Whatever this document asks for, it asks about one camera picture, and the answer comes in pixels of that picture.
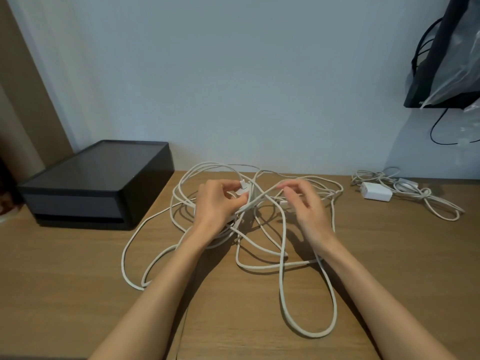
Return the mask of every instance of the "white wall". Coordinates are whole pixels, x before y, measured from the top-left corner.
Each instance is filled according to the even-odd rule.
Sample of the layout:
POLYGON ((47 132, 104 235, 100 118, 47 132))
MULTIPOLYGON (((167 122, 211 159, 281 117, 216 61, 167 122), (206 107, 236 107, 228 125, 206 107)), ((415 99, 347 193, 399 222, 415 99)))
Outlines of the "white wall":
POLYGON ((411 176, 480 178, 480 144, 459 167, 445 161, 455 147, 427 143, 426 125, 416 133, 428 162, 402 146, 391 155, 411 133, 412 54, 448 0, 9 3, 77 149, 162 140, 177 169, 214 160, 351 174, 398 158, 411 176))

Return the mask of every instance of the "tangled white cable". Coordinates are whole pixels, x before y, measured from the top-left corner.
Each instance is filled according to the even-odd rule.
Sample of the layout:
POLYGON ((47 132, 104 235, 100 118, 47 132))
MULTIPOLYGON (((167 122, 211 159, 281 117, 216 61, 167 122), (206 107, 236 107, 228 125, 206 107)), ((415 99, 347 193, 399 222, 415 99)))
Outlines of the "tangled white cable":
POLYGON ((380 183, 383 187, 388 188, 393 193, 409 197, 416 200, 423 200, 427 208, 437 217, 446 220, 446 221, 457 221, 460 218, 460 214, 464 214, 465 211, 453 204, 452 202, 434 196, 430 188, 418 188, 415 182, 403 179, 396 178, 395 176, 400 173, 400 169, 393 166, 382 170, 381 172, 371 172, 370 170, 358 170, 354 175, 352 175, 352 185, 360 185, 362 182, 376 182, 380 183), (395 169, 396 171, 393 174, 387 175, 385 172, 388 169, 395 169), (453 209, 455 212, 454 218, 448 218, 439 214, 435 209, 430 205, 429 201, 438 202, 446 207, 453 209))
POLYGON ((288 178, 288 179, 296 179, 296 178, 303 178, 307 181, 309 181, 312 186, 315 188, 317 193, 322 197, 322 199, 330 199, 330 205, 332 207, 332 228, 335 231, 335 207, 334 207, 334 202, 336 197, 343 192, 343 187, 340 183, 335 182, 333 180, 329 180, 326 178, 322 178, 320 176, 316 175, 306 175, 302 177, 298 176, 288 176, 288 175, 281 175, 279 173, 270 171, 270 170, 263 170, 260 168, 257 168, 253 165, 247 165, 247 164, 221 164, 221 163, 216 163, 216 162, 204 162, 195 165, 192 169, 190 169, 187 173, 183 175, 183 177, 180 179, 180 182, 178 185, 173 188, 172 192, 172 198, 170 200, 170 207, 166 208, 163 211, 160 211, 158 213, 155 213, 154 215, 150 216, 149 218, 146 218, 140 226, 136 229, 130 240, 127 242, 127 245, 123 249, 122 257, 121 257, 121 271, 123 274, 123 278, 125 281, 132 286, 133 288, 137 290, 145 290, 145 288, 149 285, 150 282, 146 282, 148 273, 152 269, 152 267, 155 265, 155 263, 165 254, 175 250, 180 243, 182 242, 183 238, 185 237, 185 234, 188 232, 190 228, 183 228, 177 221, 175 221, 173 217, 173 207, 178 206, 178 205, 186 205, 192 208, 195 208, 194 200, 195 198, 189 199, 182 191, 182 185, 185 183, 188 179, 191 177, 201 173, 205 172, 207 170, 211 169, 218 169, 218 168, 225 168, 229 169, 235 173, 237 173, 239 180, 245 180, 250 183, 250 194, 249 194, 249 199, 246 205, 242 206, 237 212, 235 212, 235 218, 233 221, 233 224, 228 224, 225 229, 220 232, 220 234, 213 240, 212 244, 207 247, 207 249, 213 249, 218 247, 219 245, 225 243, 228 241, 233 235, 237 235, 237 252, 236 252, 236 262, 237 265, 249 269, 249 270, 264 270, 264 269, 273 269, 273 268, 278 268, 279 274, 278 274, 278 279, 279 279, 279 291, 280 291, 280 302, 281 306, 283 309, 283 312, 285 314, 285 318, 287 322, 297 330, 298 333, 307 336, 309 338, 321 338, 323 336, 328 335, 334 328, 335 323, 337 321, 337 300, 335 298, 335 293, 332 288, 332 284, 330 283, 330 279, 328 278, 327 273, 325 272, 321 259, 315 254, 316 260, 305 260, 305 261, 295 261, 295 262, 285 262, 285 257, 288 257, 288 254, 285 251, 285 244, 286 244, 286 236, 287 236, 287 223, 285 219, 285 211, 281 207, 281 203, 284 203, 286 201, 285 197, 281 196, 281 193, 283 192, 282 190, 276 193, 274 196, 270 196, 269 193, 273 190, 276 189, 277 185, 274 185, 267 190, 263 190, 256 182, 256 180, 263 174, 265 173, 273 173, 277 174, 281 177, 288 178), (253 178, 249 178, 246 175, 243 175, 242 173, 238 172, 236 169, 233 168, 233 166, 243 166, 243 167, 251 167, 257 169, 255 175, 253 178), (322 181, 330 182, 333 183, 338 187, 338 189, 330 189, 327 186, 325 186, 322 181), (276 206, 280 214, 282 216, 282 222, 283 222, 283 230, 282 230, 282 242, 279 244, 276 242, 272 236, 270 236, 265 228, 263 227, 264 223, 260 222, 260 219, 257 215, 257 209, 262 205, 263 202, 269 201, 271 202, 274 206, 276 206), (277 251, 272 251, 267 248, 264 248, 254 241, 250 240, 248 236, 244 235, 241 231, 238 230, 238 227, 240 223, 242 222, 243 216, 245 215, 245 212, 253 209, 253 215, 255 217, 255 220, 257 221, 258 225, 260 226, 260 229, 263 231, 263 233, 267 236, 268 240, 273 242, 273 244, 280 250, 280 252, 277 251), (127 274, 125 272, 125 254, 127 253, 128 247, 132 243, 132 241, 135 239, 135 236, 138 234, 138 232, 142 229, 142 227, 147 223, 147 221, 151 220, 152 218, 166 212, 170 211, 170 218, 175 226, 177 226, 180 230, 183 231, 183 235, 180 238, 179 242, 175 245, 172 245, 165 250, 163 250, 160 254, 157 255, 157 257, 148 265, 147 269, 145 270, 145 273, 143 274, 143 277, 141 278, 141 285, 136 285, 130 279, 127 277, 127 274), (251 245, 254 247, 264 251, 265 253, 269 253, 272 255, 279 256, 279 263, 278 264, 272 264, 272 265, 245 265, 242 264, 239 260, 239 254, 240 254, 240 246, 241 246, 241 240, 245 239, 248 241, 251 245), (289 311, 287 309, 287 305, 285 302, 285 295, 283 291, 283 272, 284 268, 286 266, 303 266, 303 265, 308 265, 317 262, 318 265, 320 266, 321 272, 323 273, 323 276, 325 277, 326 283, 328 290, 330 291, 330 295, 332 297, 332 304, 333 304, 333 318, 332 322, 328 326, 327 329, 321 332, 309 332, 305 331, 303 328, 297 325, 297 323, 292 319, 291 315, 289 314, 289 311))

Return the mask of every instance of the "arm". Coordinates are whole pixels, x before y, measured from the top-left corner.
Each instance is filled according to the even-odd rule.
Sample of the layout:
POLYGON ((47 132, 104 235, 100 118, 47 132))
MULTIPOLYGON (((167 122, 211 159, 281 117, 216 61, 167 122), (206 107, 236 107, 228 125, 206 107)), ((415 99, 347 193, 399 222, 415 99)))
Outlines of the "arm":
POLYGON ((247 203, 247 194, 236 199, 225 196, 238 188, 240 182, 232 180, 200 185, 188 236, 90 360, 158 360, 165 354, 173 318, 200 255, 247 203))
POLYGON ((336 238, 320 197, 308 181, 282 182, 313 250, 342 280, 385 360, 455 360, 336 238), (304 195, 304 200, 297 193, 304 195))

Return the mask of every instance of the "forearm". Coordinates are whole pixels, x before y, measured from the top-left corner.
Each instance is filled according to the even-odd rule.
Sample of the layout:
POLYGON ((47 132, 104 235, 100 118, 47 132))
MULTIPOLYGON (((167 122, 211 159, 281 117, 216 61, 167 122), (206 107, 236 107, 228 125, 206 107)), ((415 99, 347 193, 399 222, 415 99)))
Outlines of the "forearm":
POLYGON ((204 247, 186 238, 90 360, 158 360, 165 353, 179 302, 204 247))
POLYGON ((455 359, 338 240, 319 254, 342 280, 385 360, 455 359))

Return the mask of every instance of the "right hand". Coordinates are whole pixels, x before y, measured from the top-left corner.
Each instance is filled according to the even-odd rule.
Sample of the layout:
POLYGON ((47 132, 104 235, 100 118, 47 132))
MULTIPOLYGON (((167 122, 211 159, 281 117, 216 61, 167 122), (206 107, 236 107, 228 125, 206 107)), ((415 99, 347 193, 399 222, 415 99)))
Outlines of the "right hand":
POLYGON ((336 241, 332 223, 324 204, 312 185, 304 179, 290 179, 281 182, 288 203, 295 209, 303 233, 317 254, 322 255, 331 242, 336 241))

